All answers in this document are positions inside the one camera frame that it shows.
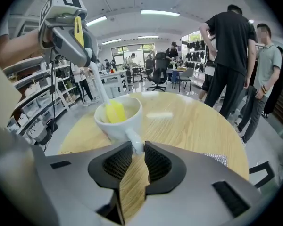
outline window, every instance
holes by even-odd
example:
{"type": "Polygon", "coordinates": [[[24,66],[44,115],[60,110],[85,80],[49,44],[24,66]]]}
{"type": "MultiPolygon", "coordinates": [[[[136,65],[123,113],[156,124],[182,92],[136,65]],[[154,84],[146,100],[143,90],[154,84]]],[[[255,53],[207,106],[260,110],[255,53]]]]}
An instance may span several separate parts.
{"type": "Polygon", "coordinates": [[[154,44],[128,45],[118,48],[112,48],[111,51],[116,65],[122,65],[124,60],[128,58],[132,53],[136,54],[133,62],[141,66],[145,65],[148,54],[151,54],[152,58],[154,58],[154,44]]]}

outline ceiling light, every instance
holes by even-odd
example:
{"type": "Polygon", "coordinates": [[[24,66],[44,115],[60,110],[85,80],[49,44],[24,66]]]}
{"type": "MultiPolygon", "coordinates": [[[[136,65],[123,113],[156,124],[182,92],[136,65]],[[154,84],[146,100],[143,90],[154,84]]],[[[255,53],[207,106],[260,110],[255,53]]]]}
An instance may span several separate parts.
{"type": "Polygon", "coordinates": [[[139,39],[157,39],[158,36],[149,35],[149,36],[138,36],[139,39]]]}
{"type": "Polygon", "coordinates": [[[161,15],[169,15],[169,16],[175,16],[178,17],[179,13],[171,13],[166,11],[156,11],[156,10],[142,10],[141,14],[161,14],[161,15]]]}
{"type": "Polygon", "coordinates": [[[90,21],[89,23],[87,23],[87,26],[91,26],[91,25],[93,25],[93,24],[96,24],[96,23],[98,23],[98,22],[100,22],[100,21],[104,21],[104,20],[106,20],[106,19],[107,19],[106,16],[103,16],[103,17],[94,19],[94,20],[90,21]]]}
{"type": "Polygon", "coordinates": [[[122,39],[111,40],[111,41],[103,42],[102,45],[109,44],[109,43],[120,42],[120,41],[122,41],[122,39]]]}

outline white brush handle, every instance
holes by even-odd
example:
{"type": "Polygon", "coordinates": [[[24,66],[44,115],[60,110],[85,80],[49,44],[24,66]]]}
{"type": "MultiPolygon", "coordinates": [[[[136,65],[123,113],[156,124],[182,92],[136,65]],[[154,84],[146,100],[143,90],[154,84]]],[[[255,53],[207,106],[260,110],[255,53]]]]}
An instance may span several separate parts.
{"type": "MultiPolygon", "coordinates": [[[[90,48],[86,48],[85,50],[87,51],[87,53],[89,53],[90,52],[89,50],[91,50],[91,49],[90,48]]],[[[98,70],[98,67],[97,67],[96,63],[90,61],[90,66],[91,66],[91,68],[93,70],[93,74],[94,74],[95,79],[96,79],[96,81],[98,83],[99,92],[101,93],[101,96],[102,96],[102,98],[104,100],[104,103],[110,105],[111,103],[110,103],[109,97],[108,97],[108,95],[107,95],[107,93],[105,91],[105,88],[104,88],[104,85],[102,83],[102,80],[100,78],[100,73],[99,73],[99,70],[98,70]]]]}

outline white ceiling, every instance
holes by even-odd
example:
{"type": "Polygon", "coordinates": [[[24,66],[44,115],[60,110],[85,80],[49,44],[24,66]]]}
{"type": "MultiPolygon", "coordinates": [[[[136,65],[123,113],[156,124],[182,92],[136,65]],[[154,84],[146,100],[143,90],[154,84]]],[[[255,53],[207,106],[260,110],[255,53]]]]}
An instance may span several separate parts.
{"type": "MultiPolygon", "coordinates": [[[[46,0],[17,0],[11,8],[9,33],[17,36],[25,21],[38,21],[46,0]]],[[[268,6],[261,0],[82,0],[88,10],[87,20],[102,15],[107,20],[89,27],[99,43],[111,39],[129,39],[136,35],[159,35],[162,38],[181,38],[198,30],[200,23],[226,11],[229,4],[242,8],[243,15],[265,22],[275,36],[283,38],[283,31],[268,6]],[[175,11],[179,17],[141,15],[141,9],[175,11]]]]}

